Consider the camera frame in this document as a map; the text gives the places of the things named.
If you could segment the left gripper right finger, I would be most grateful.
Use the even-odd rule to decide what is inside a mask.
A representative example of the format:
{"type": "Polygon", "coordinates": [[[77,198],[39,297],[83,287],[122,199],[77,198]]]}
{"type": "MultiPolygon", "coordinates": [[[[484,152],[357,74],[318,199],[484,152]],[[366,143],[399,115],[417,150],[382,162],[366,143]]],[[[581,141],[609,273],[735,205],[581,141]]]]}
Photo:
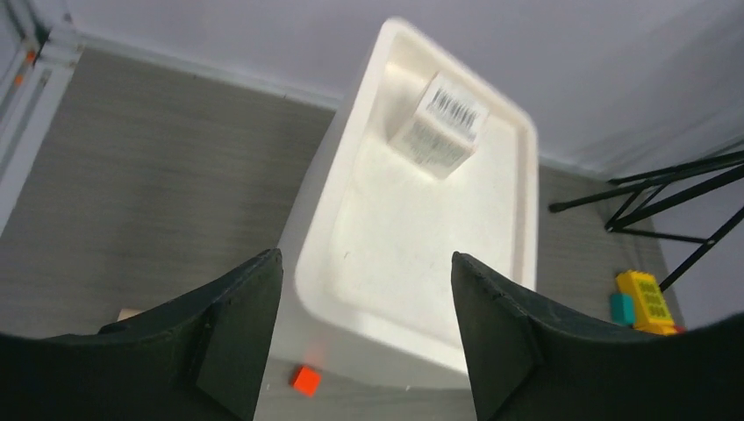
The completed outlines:
{"type": "Polygon", "coordinates": [[[585,315],[466,253],[451,287],[480,420],[740,420],[743,317],[669,336],[585,315]]]}

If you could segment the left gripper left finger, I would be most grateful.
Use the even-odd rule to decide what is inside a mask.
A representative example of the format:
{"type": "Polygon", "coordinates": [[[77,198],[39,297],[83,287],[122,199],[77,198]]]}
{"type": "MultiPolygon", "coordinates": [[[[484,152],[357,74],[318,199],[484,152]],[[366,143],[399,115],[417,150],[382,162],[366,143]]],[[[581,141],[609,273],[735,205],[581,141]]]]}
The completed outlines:
{"type": "Polygon", "coordinates": [[[268,249],[93,335],[1,337],[4,420],[250,420],[283,285],[268,249]]]}

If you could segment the white drawer organizer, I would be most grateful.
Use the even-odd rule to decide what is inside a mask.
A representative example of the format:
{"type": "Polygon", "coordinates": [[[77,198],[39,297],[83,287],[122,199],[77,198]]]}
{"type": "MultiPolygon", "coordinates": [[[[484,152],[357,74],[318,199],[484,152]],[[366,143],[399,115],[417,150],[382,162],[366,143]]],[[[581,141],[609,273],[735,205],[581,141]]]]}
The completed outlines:
{"type": "Polygon", "coordinates": [[[537,146],[532,119],[508,96],[411,23],[387,19],[283,228],[270,355],[370,385],[467,388],[452,256],[534,289],[537,146]],[[490,108],[475,153],[443,180],[388,144],[440,71],[490,108]]]}

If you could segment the white barcode box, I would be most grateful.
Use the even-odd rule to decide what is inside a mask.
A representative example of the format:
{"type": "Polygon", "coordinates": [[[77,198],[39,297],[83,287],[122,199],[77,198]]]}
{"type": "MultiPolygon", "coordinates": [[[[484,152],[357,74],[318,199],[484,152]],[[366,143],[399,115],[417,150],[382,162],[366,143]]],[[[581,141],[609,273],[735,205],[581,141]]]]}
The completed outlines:
{"type": "Polygon", "coordinates": [[[400,122],[388,144],[429,175],[443,180],[476,151],[490,108],[453,76],[436,73],[400,122]]]}

